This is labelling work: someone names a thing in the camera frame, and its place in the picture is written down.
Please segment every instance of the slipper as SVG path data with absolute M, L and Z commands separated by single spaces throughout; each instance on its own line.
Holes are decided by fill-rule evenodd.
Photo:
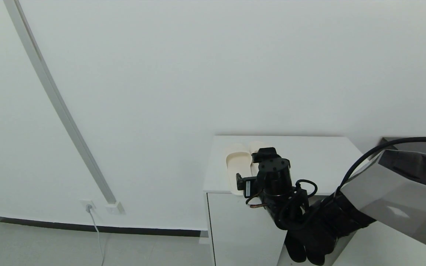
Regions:
M 268 147 L 270 146 L 267 146 L 265 143 L 261 141 L 252 141 L 251 143 L 249 143 L 249 151 L 251 154 L 258 152 L 260 148 L 268 148 Z M 258 163 L 251 164 L 251 172 L 252 172 L 252 176 L 254 177 L 257 176 L 257 174 L 259 173 Z
M 249 149 L 240 143 L 233 144 L 226 149 L 226 166 L 228 167 L 228 184 L 232 194 L 242 196 L 243 191 L 238 190 L 236 174 L 250 177 L 252 156 Z

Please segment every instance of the gray metal panel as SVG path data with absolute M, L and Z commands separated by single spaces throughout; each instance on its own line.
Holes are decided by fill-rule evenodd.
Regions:
M 61 122 L 63 123 L 68 135 L 70 136 L 73 144 L 81 155 L 81 158 L 85 162 L 86 167 L 90 171 L 93 179 L 98 185 L 101 193 L 105 197 L 106 201 L 109 204 L 116 203 L 116 198 L 111 189 L 106 183 L 106 180 L 101 173 L 93 155 L 91 154 L 88 145 L 85 143 L 85 140 L 81 136 L 80 131 L 76 127 L 75 121 L 70 115 L 67 106 L 60 95 L 57 85 L 50 74 L 49 68 L 42 57 L 42 54 L 35 42 L 34 36 L 31 32 L 29 24 L 25 18 L 24 12 L 22 11 L 21 5 L 18 0 L 3 0 L 6 6 L 7 12 L 9 13 L 11 20 L 14 24 L 14 27 L 21 39 L 22 45 L 25 48 L 25 52 L 29 56 L 29 59 L 34 67 L 37 76 L 42 83 L 47 96 L 55 108 Z
M 341 192 L 360 211 L 426 244 L 426 185 L 383 167 L 379 153 Z

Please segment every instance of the floor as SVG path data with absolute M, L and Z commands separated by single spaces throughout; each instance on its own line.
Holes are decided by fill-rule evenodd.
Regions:
M 199 238 L 101 233 L 104 266 L 211 266 Z M 94 232 L 0 223 L 0 266 L 101 265 Z

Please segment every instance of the black baseboard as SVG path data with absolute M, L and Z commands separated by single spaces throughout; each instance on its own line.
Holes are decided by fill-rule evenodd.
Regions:
M 34 227 L 63 229 L 73 231 L 87 231 L 96 232 L 93 225 L 83 224 L 61 224 L 59 222 L 39 222 L 27 219 L 14 219 L 0 217 L 0 222 L 6 224 L 19 224 Z M 159 236 L 179 236 L 179 237 L 200 237 L 202 231 L 199 230 L 182 230 L 182 229 L 151 229 L 151 228 L 127 228 L 127 227 L 110 227 L 98 226 L 101 233 L 114 233 L 114 234 L 137 234 L 137 235 L 159 235 Z

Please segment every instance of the white cabinet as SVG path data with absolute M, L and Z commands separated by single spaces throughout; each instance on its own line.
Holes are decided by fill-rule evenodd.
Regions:
M 208 193 L 217 266 L 277 265 L 286 231 L 263 208 L 251 209 L 233 194 Z
M 316 195 L 333 193 L 362 155 L 344 137 L 215 136 L 203 186 L 214 266 L 274 266 L 282 253 L 287 232 L 275 226 L 265 209 L 250 209 L 243 197 L 229 191 L 226 148 L 252 141 L 275 147 L 279 155 L 290 160 L 292 182 L 312 180 L 318 185 Z M 342 248 L 327 256 L 327 265 Z

